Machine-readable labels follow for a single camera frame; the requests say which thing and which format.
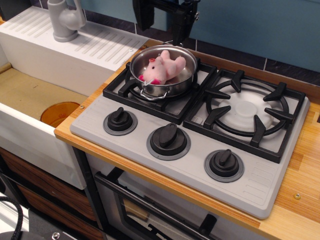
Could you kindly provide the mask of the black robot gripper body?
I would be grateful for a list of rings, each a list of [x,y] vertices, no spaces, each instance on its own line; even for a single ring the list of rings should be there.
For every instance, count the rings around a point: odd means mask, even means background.
[[[154,9],[157,8],[164,12],[174,14],[176,11],[183,11],[192,15],[194,20],[199,18],[198,3],[199,0],[185,0],[183,3],[175,3],[169,0],[151,0]]]

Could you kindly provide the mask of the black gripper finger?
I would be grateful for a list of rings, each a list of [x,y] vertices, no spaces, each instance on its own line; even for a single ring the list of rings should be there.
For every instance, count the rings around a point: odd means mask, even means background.
[[[145,31],[154,24],[155,7],[151,0],[133,0],[132,6],[138,27]]]
[[[188,12],[176,11],[172,19],[172,45],[178,46],[189,37],[192,26],[193,16]]]

